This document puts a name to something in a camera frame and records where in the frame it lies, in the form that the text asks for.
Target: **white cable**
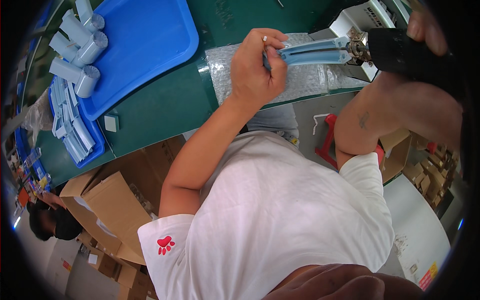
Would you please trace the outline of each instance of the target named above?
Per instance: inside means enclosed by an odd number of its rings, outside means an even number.
[[[316,118],[320,118],[320,117],[326,117],[328,116],[329,114],[321,114],[321,115],[314,115],[313,116],[313,121],[315,121],[315,126],[313,127],[313,135],[315,135],[315,129],[317,128],[317,125],[318,125],[318,122],[317,122],[317,119]]]

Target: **red paw print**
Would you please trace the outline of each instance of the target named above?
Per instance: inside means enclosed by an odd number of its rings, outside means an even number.
[[[160,246],[160,248],[158,248],[158,255],[165,255],[167,251],[170,251],[172,249],[170,246],[173,247],[175,245],[175,243],[172,242],[171,236],[166,236],[163,239],[159,239],[156,241],[156,243]]]

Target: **tattoo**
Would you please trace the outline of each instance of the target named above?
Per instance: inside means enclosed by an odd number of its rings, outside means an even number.
[[[359,116],[359,125],[360,128],[367,130],[367,126],[365,126],[365,123],[367,122],[368,118],[370,117],[370,114],[366,111],[363,116]]]

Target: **red plastic stool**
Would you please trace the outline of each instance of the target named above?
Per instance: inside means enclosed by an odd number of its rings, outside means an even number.
[[[438,143],[428,142],[427,149],[430,154],[435,154],[435,150],[437,150]]]
[[[328,124],[327,137],[325,138],[322,148],[320,149],[317,147],[315,148],[315,154],[323,158],[327,163],[329,163],[335,169],[338,170],[338,165],[336,161],[333,159],[333,157],[328,155],[328,150],[330,149],[330,146],[332,145],[332,142],[333,142],[333,132],[335,128],[336,115],[329,114],[328,116],[325,117],[325,122]],[[378,155],[378,165],[380,165],[384,157],[384,151],[380,147],[380,145],[377,144],[377,147],[375,148],[374,152]]]

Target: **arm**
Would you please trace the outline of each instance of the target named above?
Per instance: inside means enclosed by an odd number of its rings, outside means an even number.
[[[447,51],[441,30],[427,11],[412,13],[407,34],[425,41],[437,55]],[[338,169],[355,155],[373,152],[380,136],[398,128],[458,150],[461,124],[462,107],[447,92],[382,72],[338,116],[334,133]]]
[[[263,66],[263,37],[267,36],[269,72]],[[287,66],[275,48],[287,36],[278,30],[253,29],[235,53],[231,65],[232,94],[185,143],[162,186],[158,216],[194,215],[200,208],[200,189],[240,129],[285,88]]]
[[[60,197],[50,192],[44,192],[43,194],[37,195],[40,200],[50,205],[53,209],[58,207],[63,207],[67,209],[67,206],[63,203]]]

